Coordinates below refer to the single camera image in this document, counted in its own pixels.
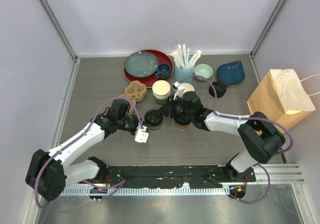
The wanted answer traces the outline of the black lid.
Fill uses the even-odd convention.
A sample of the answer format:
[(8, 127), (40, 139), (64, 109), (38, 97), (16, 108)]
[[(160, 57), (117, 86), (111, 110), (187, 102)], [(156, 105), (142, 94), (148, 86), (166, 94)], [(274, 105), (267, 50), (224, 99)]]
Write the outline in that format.
[(153, 127), (159, 126), (163, 122), (163, 115), (158, 110), (151, 109), (145, 113), (144, 122)]
[(191, 123), (191, 119), (187, 117), (174, 117), (174, 121), (180, 126), (187, 126)]

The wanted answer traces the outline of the single green paper cup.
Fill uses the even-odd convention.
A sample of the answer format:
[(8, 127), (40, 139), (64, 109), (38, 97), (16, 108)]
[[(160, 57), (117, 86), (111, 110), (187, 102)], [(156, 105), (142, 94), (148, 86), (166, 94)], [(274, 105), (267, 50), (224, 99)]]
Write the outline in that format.
[(157, 131), (159, 131), (160, 130), (160, 128), (161, 128), (161, 124), (160, 125), (150, 125), (150, 127), (149, 127), (149, 129), (152, 131), (152, 132), (157, 132)]

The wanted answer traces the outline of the single brown paper cup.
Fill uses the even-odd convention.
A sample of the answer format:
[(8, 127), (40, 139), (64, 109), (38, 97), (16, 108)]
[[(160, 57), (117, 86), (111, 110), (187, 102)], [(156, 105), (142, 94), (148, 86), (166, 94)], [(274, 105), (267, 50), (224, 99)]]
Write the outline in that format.
[(188, 125), (181, 125), (181, 124), (178, 124), (178, 123), (176, 123), (175, 125), (179, 130), (185, 130), (185, 129), (188, 128)]

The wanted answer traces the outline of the brown paper takeout bag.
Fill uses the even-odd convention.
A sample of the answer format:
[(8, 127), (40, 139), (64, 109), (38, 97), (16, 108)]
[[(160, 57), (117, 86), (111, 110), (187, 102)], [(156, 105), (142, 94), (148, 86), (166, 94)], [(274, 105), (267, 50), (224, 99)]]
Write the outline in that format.
[(294, 69), (271, 69), (247, 100), (251, 114), (263, 113), (268, 119), (290, 129), (315, 112), (315, 104)]

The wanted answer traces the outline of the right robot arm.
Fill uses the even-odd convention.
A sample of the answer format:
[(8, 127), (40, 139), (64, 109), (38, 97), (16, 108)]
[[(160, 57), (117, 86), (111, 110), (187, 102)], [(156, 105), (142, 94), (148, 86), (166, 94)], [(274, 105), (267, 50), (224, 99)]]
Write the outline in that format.
[(169, 100), (158, 111), (176, 121), (187, 121), (200, 130), (237, 135), (245, 149), (225, 166), (224, 178), (236, 182), (257, 163), (266, 164), (285, 143), (282, 133), (262, 112), (253, 115), (227, 115), (205, 108), (194, 91)]

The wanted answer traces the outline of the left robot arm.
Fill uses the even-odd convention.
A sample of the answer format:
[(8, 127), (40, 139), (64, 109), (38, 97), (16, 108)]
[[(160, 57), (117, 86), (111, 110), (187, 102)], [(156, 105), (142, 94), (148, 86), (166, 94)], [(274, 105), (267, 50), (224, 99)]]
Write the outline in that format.
[(129, 114), (130, 107), (134, 104), (128, 99), (114, 98), (105, 103), (73, 137), (49, 151), (37, 150), (25, 178), (25, 182), (34, 189), (35, 200), (42, 197), (51, 202), (67, 186), (86, 181), (97, 184), (105, 181), (108, 166), (102, 160), (89, 157), (82, 163), (74, 164), (74, 161), (116, 131), (127, 131), (136, 142), (145, 143), (149, 128), (138, 113)]

